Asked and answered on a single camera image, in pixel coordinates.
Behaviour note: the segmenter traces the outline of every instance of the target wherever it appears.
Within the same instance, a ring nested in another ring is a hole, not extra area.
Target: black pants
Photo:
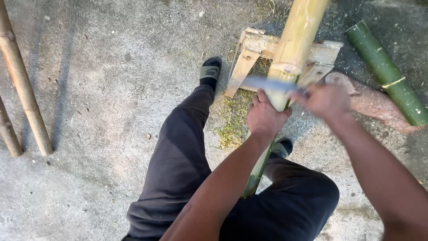
[[[211,170],[204,132],[213,90],[206,85],[165,120],[150,160],[143,193],[129,207],[125,241],[159,240]],[[273,184],[240,199],[224,221],[220,240],[314,240],[339,200],[334,182],[322,173],[273,158],[265,175]]]

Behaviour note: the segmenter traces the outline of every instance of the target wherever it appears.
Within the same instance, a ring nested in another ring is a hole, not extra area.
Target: person
[[[124,241],[314,240],[333,213],[339,191],[326,175],[286,159],[292,143],[274,145],[265,175],[272,185],[240,199],[257,159],[291,109],[278,112],[264,91],[253,97],[249,138],[213,172],[203,128],[221,61],[201,69],[200,85],[165,120],[143,193],[128,211]],[[342,87],[310,85],[296,103],[322,118],[343,142],[358,181],[384,224],[384,240],[428,240],[428,194],[411,173],[367,133],[350,111]]]

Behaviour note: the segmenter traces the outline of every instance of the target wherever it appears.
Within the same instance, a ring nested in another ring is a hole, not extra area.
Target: concrete floor
[[[119,240],[162,122],[198,85],[203,60],[219,55],[220,87],[205,128],[215,168],[230,152],[217,148],[214,131],[223,124],[215,114],[230,69],[227,52],[246,27],[279,35],[288,3],[274,0],[272,13],[267,0],[5,2],[55,148],[51,156],[40,155],[0,61],[0,95],[25,149],[11,158],[0,142],[0,240],[8,241]],[[345,42],[337,69],[377,87],[343,35],[364,19],[427,105],[427,13],[422,0],[333,0],[317,39]],[[281,133],[295,142],[291,160],[331,177],[341,194],[317,240],[379,240],[382,223],[345,149],[325,124],[302,111],[294,107]],[[427,188],[428,129],[403,135],[358,118]],[[268,184],[263,180],[261,187]]]

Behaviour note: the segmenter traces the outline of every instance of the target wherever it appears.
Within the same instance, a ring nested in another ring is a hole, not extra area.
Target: left hand
[[[253,96],[253,103],[247,115],[248,127],[251,133],[261,133],[273,138],[281,131],[291,114],[290,108],[278,112],[270,103],[265,91],[258,90],[257,95]]]

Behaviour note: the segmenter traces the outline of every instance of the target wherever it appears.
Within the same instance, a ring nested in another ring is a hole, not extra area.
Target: bamboo pole
[[[7,115],[6,108],[4,107],[3,100],[0,97],[0,134],[6,143],[12,157],[22,155],[21,145],[19,145],[18,138],[13,130],[12,123]]]
[[[314,42],[328,0],[294,0],[285,29],[269,69],[268,78],[297,83],[306,67],[306,59]],[[267,91],[270,102],[278,111],[288,107],[287,93]],[[265,170],[274,142],[260,156],[242,194],[246,198],[254,194]]]
[[[412,126],[428,124],[428,110],[420,102],[415,91],[406,81],[406,77],[392,63],[385,50],[371,34],[364,21],[346,30],[345,34],[409,124]]]
[[[21,99],[25,114],[27,115],[28,122],[33,130],[37,145],[39,145],[40,152],[43,156],[52,154],[54,152],[52,144],[49,140],[42,115],[40,114],[33,87],[28,78],[27,70],[25,69],[24,61],[22,60],[3,0],[0,0],[0,47],[13,83],[16,86],[18,96]]]

